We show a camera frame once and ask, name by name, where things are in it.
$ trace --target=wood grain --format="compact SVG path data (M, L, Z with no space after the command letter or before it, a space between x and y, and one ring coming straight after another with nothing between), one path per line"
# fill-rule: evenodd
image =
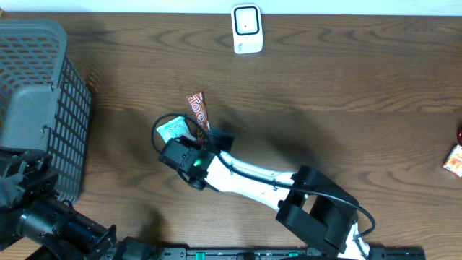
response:
M368 242L460 258L462 183L441 165L462 122L461 18L265 15L262 52L237 56L229 15L11 17L49 18L69 35L95 100L76 208L119 238L304 246L264 205L194 191L158 163L152 122L190 112L186 95L203 90L212 126L237 136L236 157L315 166L374 215ZM37 247L23 239L0 258Z

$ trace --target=black bracket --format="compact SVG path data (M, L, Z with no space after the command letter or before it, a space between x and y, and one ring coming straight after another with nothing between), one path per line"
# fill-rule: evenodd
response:
M300 167L292 180L294 187L323 192L359 205L353 196L331 179L308 166ZM303 210L306 195L305 192L290 191L287 198L279 203L276 220L300 240L327 256L345 252L345 241L357 221L356 210L340 201L318 196L308 214Z

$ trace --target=white wall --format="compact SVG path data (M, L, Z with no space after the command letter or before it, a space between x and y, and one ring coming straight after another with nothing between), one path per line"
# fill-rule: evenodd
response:
M5 11L230 13L257 4L264 14L462 15L462 0L1 0Z

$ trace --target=red wrapper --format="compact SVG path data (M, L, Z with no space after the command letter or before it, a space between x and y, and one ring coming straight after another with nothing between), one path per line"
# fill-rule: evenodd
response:
M202 92L195 92L187 95L189 105L196 114L197 123L204 127L207 131L210 131L209 115L207 114L207 108L204 102L204 94Z

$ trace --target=gray basket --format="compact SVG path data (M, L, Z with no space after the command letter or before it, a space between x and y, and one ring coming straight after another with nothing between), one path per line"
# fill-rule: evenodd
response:
M75 202L92 98L66 47L66 32L55 22L0 20L0 146L53 155L59 199Z

